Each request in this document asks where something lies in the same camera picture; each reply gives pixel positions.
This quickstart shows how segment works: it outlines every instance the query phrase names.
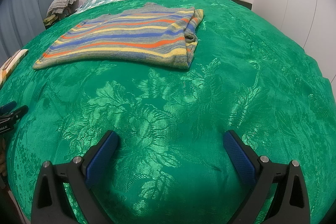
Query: bed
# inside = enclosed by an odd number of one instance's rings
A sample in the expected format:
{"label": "bed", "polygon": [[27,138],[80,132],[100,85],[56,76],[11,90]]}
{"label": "bed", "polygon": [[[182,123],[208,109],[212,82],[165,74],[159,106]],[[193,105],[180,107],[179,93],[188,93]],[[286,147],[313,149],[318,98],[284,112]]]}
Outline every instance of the bed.
{"label": "bed", "polygon": [[[32,69],[80,21],[147,2],[204,10],[189,70],[113,60]],[[312,224],[335,200],[330,82],[298,44],[231,0],[88,0],[25,48],[0,104],[29,106],[5,136],[9,184],[28,218],[41,163],[83,155],[108,129],[120,146],[93,192],[115,223],[226,223],[248,191],[223,148],[228,129],[273,162],[300,162]]]}

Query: blue stripe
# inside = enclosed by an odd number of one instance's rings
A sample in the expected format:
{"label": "blue stripe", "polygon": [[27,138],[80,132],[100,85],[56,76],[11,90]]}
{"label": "blue stripe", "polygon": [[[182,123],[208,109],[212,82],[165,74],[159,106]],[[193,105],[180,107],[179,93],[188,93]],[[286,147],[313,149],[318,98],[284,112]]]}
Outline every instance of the blue stripe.
{"label": "blue stripe", "polygon": [[167,62],[167,59],[168,58],[162,58],[160,56],[157,56],[155,55],[155,53],[144,53],[144,52],[133,52],[132,50],[130,50],[129,52],[132,53],[132,55],[125,55],[125,52],[118,52],[118,51],[103,51],[101,53],[101,56],[94,56],[94,55],[91,55],[91,56],[88,56],[87,54],[90,53],[90,51],[88,52],[82,52],[80,54],[68,54],[66,58],[64,58],[64,60],[80,60],[78,57],[80,57],[81,55],[85,55],[85,59],[96,59],[96,58],[104,58],[104,59],[113,59],[113,58],[116,58],[116,59],[120,59],[120,60],[123,60],[123,61],[127,61],[127,60],[132,60],[132,61],[140,61],[140,60],[148,60],[150,58],[150,61],[152,63],[152,60],[153,60],[153,57],[154,59],[165,59],[166,62]]}
{"label": "blue stripe", "polygon": [[110,35],[96,35],[95,37],[86,37],[79,40],[71,40],[70,42],[63,43],[57,46],[50,46],[51,50],[59,49],[59,48],[66,48],[68,46],[80,45],[85,42],[91,41],[92,43],[97,39],[111,39],[111,38],[139,38],[139,37],[161,37],[165,34],[167,35],[177,35],[182,33],[183,30],[177,30],[177,32],[172,32],[170,30],[166,30],[164,33],[135,33],[135,34],[110,34]]}
{"label": "blue stripe", "polygon": [[[144,49],[144,47],[142,47],[142,46],[134,46],[134,45],[130,46],[130,45],[122,45],[122,44],[95,45],[95,46],[93,46],[91,44],[88,44],[86,46],[87,46],[86,47],[86,52],[91,52],[92,49],[94,51],[97,51],[99,48],[106,48],[106,47],[108,48],[108,50],[103,50],[103,51],[115,51],[115,48],[130,48],[130,47],[131,48]],[[158,53],[161,53],[161,54],[165,54],[165,53],[168,53],[168,52],[170,52],[170,51],[172,51],[173,49],[176,49],[176,48],[185,48],[185,41],[180,40],[180,41],[173,42],[173,43],[167,43],[167,44],[164,44],[164,45],[161,45],[161,46],[147,48],[147,50],[158,52]],[[69,50],[76,50],[76,49],[77,49],[76,47],[69,48]]]}
{"label": "blue stripe", "polygon": [[178,11],[176,12],[160,12],[160,11],[155,11],[155,12],[142,12],[140,14],[152,14],[152,13],[158,13],[158,14],[171,14],[171,13],[178,13]]}
{"label": "blue stripe", "polygon": [[[178,16],[178,15],[167,15],[167,16],[163,16],[164,18],[163,19],[169,19],[167,17],[177,17],[178,19],[181,19],[183,16]],[[141,22],[141,21],[148,21],[150,20],[149,18],[140,18],[140,19],[136,19],[136,18],[132,18],[132,19],[109,19],[109,20],[104,20],[104,21],[97,21],[97,23],[101,23],[101,22],[106,22],[106,24],[109,24],[108,21],[111,20],[111,24],[113,24],[114,22],[117,22],[117,23],[120,23],[120,25],[122,25],[122,22],[124,23],[132,23],[133,21],[136,21],[136,22]],[[96,22],[85,22],[85,24],[94,24]],[[80,28],[77,28],[75,29],[74,31],[72,30],[69,30],[66,35],[76,35],[76,34],[82,34],[82,33],[85,33],[85,32],[89,32],[90,29],[94,29],[94,28],[97,28],[98,26],[92,26],[92,27],[89,27],[88,29],[85,29],[81,32]]]}
{"label": "blue stripe", "polygon": [[186,30],[190,30],[191,32],[195,33],[195,26],[189,23]]}
{"label": "blue stripe", "polygon": [[106,20],[99,20],[99,21],[93,21],[93,19],[87,19],[87,20],[83,20],[82,22],[82,25],[84,24],[95,24],[95,23],[102,23],[102,22],[105,22]]}

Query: striped sweater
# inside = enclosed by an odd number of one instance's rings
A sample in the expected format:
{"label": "striped sweater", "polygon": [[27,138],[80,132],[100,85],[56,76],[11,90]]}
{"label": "striped sweater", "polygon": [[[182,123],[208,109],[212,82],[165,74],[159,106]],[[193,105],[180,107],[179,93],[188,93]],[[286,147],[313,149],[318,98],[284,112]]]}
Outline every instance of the striped sweater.
{"label": "striped sweater", "polygon": [[87,59],[129,60],[187,69],[203,10],[146,3],[118,15],[84,20],[59,37],[33,69]]}

